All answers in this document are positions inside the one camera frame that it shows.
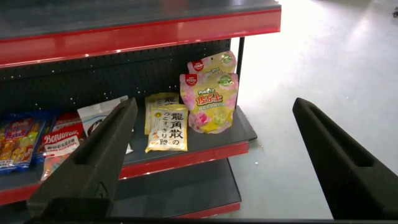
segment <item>yellow snack bag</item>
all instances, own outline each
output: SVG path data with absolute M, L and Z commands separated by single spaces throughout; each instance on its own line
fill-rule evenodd
M 238 86 L 235 73 L 180 75 L 181 97 L 190 111 L 189 126 L 211 134 L 231 127 Z
M 150 109 L 153 106 L 178 104 L 178 93 L 157 93 L 145 97 L 145 130 L 144 134 L 150 133 Z
M 185 105 L 153 106 L 150 109 L 149 151 L 188 151 Z
M 232 51 L 225 51 L 199 61 L 188 62 L 189 73 L 224 73 L 234 72 L 236 58 Z

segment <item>perforated panel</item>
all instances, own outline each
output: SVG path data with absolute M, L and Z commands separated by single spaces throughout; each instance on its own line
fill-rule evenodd
M 76 110 L 123 95 L 179 92 L 187 63 L 229 50 L 230 39 L 0 70 L 0 114 Z

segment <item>snack bag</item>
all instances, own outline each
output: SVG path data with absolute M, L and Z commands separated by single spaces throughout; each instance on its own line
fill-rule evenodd
M 187 116 L 185 105 L 153 106 L 150 109 L 149 151 L 187 151 Z
M 180 75 L 181 97 L 190 111 L 189 126 L 212 134 L 231 127 L 238 86 L 235 73 Z
M 80 115 L 81 122 L 87 137 L 101 124 L 101 122 L 109 115 L 112 110 L 117 107 L 120 102 L 127 100 L 127 96 L 122 96 L 113 100 L 108 100 L 95 105 L 80 108 L 77 112 Z M 130 144 L 127 146 L 126 154 L 132 152 Z
M 26 170 L 39 141 L 46 119 L 44 114 L 9 114 L 0 125 L 0 173 Z
M 236 58 L 232 51 L 218 53 L 196 62 L 189 62 L 189 73 L 229 73 L 235 72 Z
M 50 132 L 58 131 L 59 129 L 62 129 L 66 126 L 71 126 L 74 124 L 81 123 L 81 119 L 77 112 L 62 113 L 58 118 L 57 118 L 57 114 L 58 113 L 51 114 L 52 119 L 50 119 L 49 122 L 47 123 L 47 125 L 45 126 L 43 135 L 46 135 Z M 43 143 L 43 141 L 41 141 L 39 148 L 35 152 L 35 156 L 34 156 L 35 163 L 44 162 L 43 153 L 44 153 L 44 143 Z
M 178 93 L 157 93 L 145 97 L 145 130 L 144 134 L 150 133 L 150 109 L 153 106 L 178 104 Z
M 43 129 L 43 135 L 45 135 L 45 134 L 48 134 L 49 132 L 51 132 L 53 125 L 55 124 L 55 120 L 57 118 L 58 112 L 56 112 L 56 111 L 41 111 L 41 113 L 46 114 L 46 116 L 45 116 L 46 123 L 45 123 L 44 129 Z M 44 144 L 42 141 L 40 141 L 39 146 L 33 155 L 32 162 L 34 164 L 44 162 L 43 153 L 44 153 Z
M 41 180 L 47 179 L 79 147 L 83 133 L 82 123 L 77 123 L 43 136 L 45 159 Z

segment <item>floor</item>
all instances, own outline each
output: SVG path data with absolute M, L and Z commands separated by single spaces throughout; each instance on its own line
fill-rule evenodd
M 281 32 L 246 38 L 238 105 L 258 140 L 230 158 L 242 204 L 222 218 L 332 218 L 292 113 L 296 97 L 398 174 L 398 1 L 280 3 Z

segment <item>metal shelf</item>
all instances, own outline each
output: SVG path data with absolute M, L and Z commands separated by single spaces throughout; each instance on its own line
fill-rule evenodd
M 281 7 L 274 0 L 5 1 L 0 12 L 4 68 L 278 32 Z
M 222 159 L 120 180 L 111 216 L 205 218 L 239 210 L 240 202 L 229 162 Z M 23 203 L 14 206 L 0 207 L 2 221 L 29 219 Z
M 188 129 L 188 152 L 168 151 L 145 153 L 148 137 L 144 135 L 143 107 L 137 115 L 134 134 L 130 142 L 134 152 L 126 155 L 120 179 L 177 169 L 247 153 L 248 141 L 257 138 L 239 107 L 234 112 L 231 128 L 220 134 L 199 134 Z M 27 172 L 0 176 L 0 205 L 26 200 L 39 187 L 43 167 Z

